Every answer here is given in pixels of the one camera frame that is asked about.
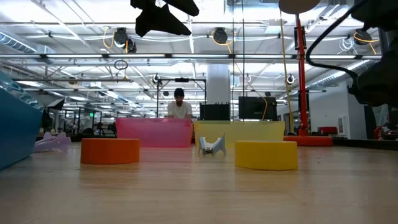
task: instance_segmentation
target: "yellow cylinder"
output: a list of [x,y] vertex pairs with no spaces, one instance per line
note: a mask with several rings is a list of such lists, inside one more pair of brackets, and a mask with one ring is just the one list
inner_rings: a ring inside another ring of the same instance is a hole
[[236,141],[235,165],[250,169],[297,169],[297,143],[289,141]]

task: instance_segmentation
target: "small white robot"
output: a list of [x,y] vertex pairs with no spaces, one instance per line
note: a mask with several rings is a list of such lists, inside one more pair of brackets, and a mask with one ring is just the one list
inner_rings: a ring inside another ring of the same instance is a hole
[[200,137],[199,138],[199,152],[202,151],[203,155],[211,154],[215,155],[218,151],[223,151],[224,155],[226,155],[226,150],[225,150],[225,133],[223,137],[218,138],[216,142],[213,144],[206,142],[206,137]]

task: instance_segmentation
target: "man's white shirt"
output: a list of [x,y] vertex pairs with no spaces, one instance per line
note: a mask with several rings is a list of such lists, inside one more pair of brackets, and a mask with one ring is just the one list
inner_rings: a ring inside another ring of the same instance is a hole
[[187,114],[192,115],[192,106],[189,103],[183,101],[181,106],[177,106],[175,101],[173,101],[167,105],[168,116],[184,119]]

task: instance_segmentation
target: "white pillar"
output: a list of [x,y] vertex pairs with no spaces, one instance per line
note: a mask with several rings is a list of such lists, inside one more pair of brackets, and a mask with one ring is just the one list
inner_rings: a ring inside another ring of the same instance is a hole
[[207,65],[207,104],[230,103],[229,64]]

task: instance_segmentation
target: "red base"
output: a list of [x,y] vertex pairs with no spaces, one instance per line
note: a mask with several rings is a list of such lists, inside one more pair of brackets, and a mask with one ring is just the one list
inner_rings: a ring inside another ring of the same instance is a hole
[[284,136],[284,141],[295,141],[298,146],[333,146],[328,136]]

